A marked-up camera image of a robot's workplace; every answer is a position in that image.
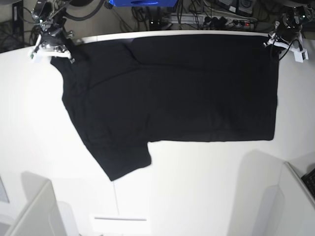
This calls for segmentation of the black T-shirt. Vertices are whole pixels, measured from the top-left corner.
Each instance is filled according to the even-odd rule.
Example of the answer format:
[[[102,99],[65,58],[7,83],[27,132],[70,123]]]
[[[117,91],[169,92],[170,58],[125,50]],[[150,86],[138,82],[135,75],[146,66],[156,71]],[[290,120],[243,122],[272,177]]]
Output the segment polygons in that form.
[[[279,63],[263,36],[171,35],[75,46],[52,58],[62,101],[110,180],[150,165],[157,141],[270,141]]]

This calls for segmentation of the black keyboard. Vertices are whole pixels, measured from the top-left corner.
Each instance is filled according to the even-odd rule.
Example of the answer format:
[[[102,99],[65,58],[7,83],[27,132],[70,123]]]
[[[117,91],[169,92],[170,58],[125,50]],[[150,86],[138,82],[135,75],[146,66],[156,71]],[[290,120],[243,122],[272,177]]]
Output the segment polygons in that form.
[[[313,197],[315,197],[315,169],[313,169],[308,174],[302,176],[302,181],[307,187],[308,191],[311,193]]]

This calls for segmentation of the white partition panel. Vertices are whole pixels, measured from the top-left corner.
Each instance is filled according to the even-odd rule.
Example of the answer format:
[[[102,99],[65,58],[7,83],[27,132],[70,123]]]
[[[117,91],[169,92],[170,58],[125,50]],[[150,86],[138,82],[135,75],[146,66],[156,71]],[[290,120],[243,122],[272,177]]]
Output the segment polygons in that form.
[[[313,236],[315,201],[288,162],[283,165],[279,187],[284,195],[284,208],[276,235]]]
[[[52,182],[32,173],[22,174],[27,203],[9,224],[6,236],[65,236]]]

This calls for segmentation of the white power strip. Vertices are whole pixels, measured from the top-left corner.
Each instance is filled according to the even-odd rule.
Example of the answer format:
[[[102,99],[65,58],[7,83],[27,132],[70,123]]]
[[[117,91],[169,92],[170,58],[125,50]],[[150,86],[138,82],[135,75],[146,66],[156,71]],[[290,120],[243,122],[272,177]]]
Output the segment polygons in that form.
[[[182,16],[177,16],[175,13],[170,14],[168,20],[172,24],[182,25],[199,25],[213,28],[236,27],[241,29],[251,29],[258,20],[255,18],[242,18],[225,15],[206,15],[184,13]]]

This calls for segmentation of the black cabinet edge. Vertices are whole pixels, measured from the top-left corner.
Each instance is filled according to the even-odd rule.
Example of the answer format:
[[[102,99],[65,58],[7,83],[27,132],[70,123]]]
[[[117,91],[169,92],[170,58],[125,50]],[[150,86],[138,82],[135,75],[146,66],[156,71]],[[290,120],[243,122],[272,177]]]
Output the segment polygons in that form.
[[[25,46],[23,7],[24,2],[22,0],[12,4],[12,34],[20,47]]]

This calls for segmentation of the white table slot plate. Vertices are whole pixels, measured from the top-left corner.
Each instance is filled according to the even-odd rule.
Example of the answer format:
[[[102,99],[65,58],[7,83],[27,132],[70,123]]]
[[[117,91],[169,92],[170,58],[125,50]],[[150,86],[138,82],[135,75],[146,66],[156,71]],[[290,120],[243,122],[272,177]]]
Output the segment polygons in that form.
[[[105,217],[94,216],[95,220],[116,220],[116,221],[147,221],[145,218],[128,218],[128,217]]]

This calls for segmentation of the blue box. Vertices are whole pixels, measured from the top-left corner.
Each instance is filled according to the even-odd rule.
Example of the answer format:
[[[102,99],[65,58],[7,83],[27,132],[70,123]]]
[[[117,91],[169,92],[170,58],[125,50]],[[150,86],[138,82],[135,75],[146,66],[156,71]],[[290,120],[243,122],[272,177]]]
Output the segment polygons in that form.
[[[116,7],[173,7],[177,0],[110,0],[109,2]]]

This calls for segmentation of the white partition panel left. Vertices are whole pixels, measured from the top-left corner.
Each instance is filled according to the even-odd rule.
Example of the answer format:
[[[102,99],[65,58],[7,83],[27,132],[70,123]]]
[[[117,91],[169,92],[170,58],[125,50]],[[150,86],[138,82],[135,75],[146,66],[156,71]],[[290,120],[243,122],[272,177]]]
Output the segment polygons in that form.
[[[6,236],[65,236],[52,182],[32,173],[22,174],[27,203],[9,224]]]

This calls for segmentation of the white partition panel right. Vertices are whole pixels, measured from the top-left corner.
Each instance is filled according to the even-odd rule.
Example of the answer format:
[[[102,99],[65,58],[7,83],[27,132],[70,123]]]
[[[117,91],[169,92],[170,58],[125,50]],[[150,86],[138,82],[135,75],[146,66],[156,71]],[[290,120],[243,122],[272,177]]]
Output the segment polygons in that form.
[[[283,165],[279,187],[284,195],[284,208],[276,235],[313,236],[315,201],[288,162]]]

